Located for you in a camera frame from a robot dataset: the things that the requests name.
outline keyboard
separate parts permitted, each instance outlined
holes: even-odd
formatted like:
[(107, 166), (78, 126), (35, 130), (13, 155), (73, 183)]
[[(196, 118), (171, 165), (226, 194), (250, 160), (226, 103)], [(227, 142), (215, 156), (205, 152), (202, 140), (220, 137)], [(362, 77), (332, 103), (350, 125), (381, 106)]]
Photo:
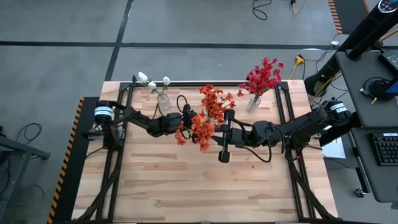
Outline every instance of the keyboard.
[(398, 133), (369, 134), (379, 166), (398, 166)]

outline wooden tabletop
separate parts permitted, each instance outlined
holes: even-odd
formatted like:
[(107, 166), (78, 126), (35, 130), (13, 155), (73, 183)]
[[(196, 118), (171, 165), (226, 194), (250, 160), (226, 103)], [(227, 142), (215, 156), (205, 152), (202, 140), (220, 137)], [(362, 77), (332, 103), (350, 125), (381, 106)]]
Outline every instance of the wooden tabletop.
[[(310, 105), (303, 81), (288, 83), (295, 116), (308, 113)], [(105, 82), (101, 99), (116, 100), (119, 84)], [(203, 95), (198, 89), (170, 87), (167, 94), (172, 107), (163, 113), (177, 111), (178, 95), (185, 95), (192, 108), (200, 111)], [(280, 124), (274, 90), (262, 96), (256, 114), (247, 114), (245, 109), (251, 96), (238, 98), (237, 87), (220, 89), (234, 95), (236, 119), (247, 123), (266, 120)], [(156, 95), (151, 95), (148, 89), (134, 88), (132, 107), (135, 110), (152, 117), (156, 103)], [(284, 111), (289, 120), (286, 107)], [(316, 140), (310, 144), (319, 146)], [(93, 141), (88, 152), (101, 146), (102, 141)], [(297, 221), (289, 169), (280, 154), (280, 144), (272, 149), (272, 161), (268, 164), (233, 146), (229, 147), (230, 162), (223, 164), (218, 161), (220, 150), (214, 141), (206, 152), (200, 152), (199, 145), (190, 142), (178, 146), (173, 135), (153, 138), (130, 123), (126, 131), (114, 222)], [(255, 151), (266, 159), (269, 156), (266, 147)], [(303, 156), (311, 189), (325, 208), (337, 216), (322, 152), (306, 148)], [(85, 161), (73, 218), (83, 214), (100, 191), (105, 159), (106, 150), (102, 150)], [(300, 197), (304, 214), (308, 216), (302, 191)], [(105, 200), (104, 215), (108, 212), (109, 198), (110, 191)]]

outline yellow cable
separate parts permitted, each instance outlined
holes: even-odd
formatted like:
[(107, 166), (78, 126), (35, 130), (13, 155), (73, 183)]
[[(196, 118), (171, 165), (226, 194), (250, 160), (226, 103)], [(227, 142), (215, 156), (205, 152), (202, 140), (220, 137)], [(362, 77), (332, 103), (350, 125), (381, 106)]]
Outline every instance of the yellow cable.
[(394, 35), (398, 33), (398, 30), (395, 30), (394, 32), (391, 32), (389, 35), (387, 35), (386, 37), (383, 37), (381, 40), (379, 40), (379, 42), (382, 42), (384, 40), (386, 40), (387, 38), (389, 38), (390, 36)]
[(327, 85), (329, 85), (329, 83), (333, 80), (333, 78), (334, 78), (334, 77), (331, 77), (328, 81), (325, 82), (325, 84), (323, 84), (323, 85), (321, 86), (321, 88), (317, 91), (317, 93), (315, 94), (315, 96), (313, 96), (313, 98), (312, 98), (312, 100), (311, 100), (311, 103), (315, 100), (316, 97), (318, 97), (318, 96), (322, 93), (322, 91), (325, 89), (325, 87), (326, 87)]
[(297, 65), (298, 65), (298, 63), (296, 63), (296, 64), (294, 65), (292, 74), (290, 74), (290, 77), (288, 78), (288, 80), (291, 80), (291, 79), (292, 79), (292, 77), (293, 77), (293, 75), (294, 75), (294, 71), (296, 70)]
[(296, 6), (295, 6), (296, 3), (293, 3), (293, 13), (294, 13), (295, 15), (299, 15), (300, 12), (303, 10), (303, 8), (304, 8), (306, 2), (307, 2), (307, 0), (304, 0), (303, 6), (302, 6), (301, 9), (299, 10), (299, 12), (296, 12)]

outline paper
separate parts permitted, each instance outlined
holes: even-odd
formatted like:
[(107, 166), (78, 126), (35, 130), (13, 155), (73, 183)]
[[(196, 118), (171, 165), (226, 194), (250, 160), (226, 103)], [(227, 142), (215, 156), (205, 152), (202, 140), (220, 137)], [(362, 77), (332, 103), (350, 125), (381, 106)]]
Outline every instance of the paper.
[(341, 138), (338, 138), (331, 143), (324, 145), (322, 147), (322, 154), (323, 157), (326, 158), (345, 159), (346, 154), (344, 152), (343, 142), (341, 141)]

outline glass vase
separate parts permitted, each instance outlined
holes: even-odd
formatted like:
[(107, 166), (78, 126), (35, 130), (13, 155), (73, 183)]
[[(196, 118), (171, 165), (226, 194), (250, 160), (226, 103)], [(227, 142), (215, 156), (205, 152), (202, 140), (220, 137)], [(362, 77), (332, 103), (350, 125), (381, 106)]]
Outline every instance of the glass vase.
[(161, 95), (157, 95), (157, 102), (159, 104), (159, 108), (161, 110), (167, 110), (170, 107), (170, 100), (169, 96), (166, 93)]
[(249, 114), (253, 114), (254, 112), (256, 112), (260, 103), (261, 103), (261, 98), (259, 95), (252, 96), (249, 101), (248, 107), (246, 108), (246, 112), (248, 112)]

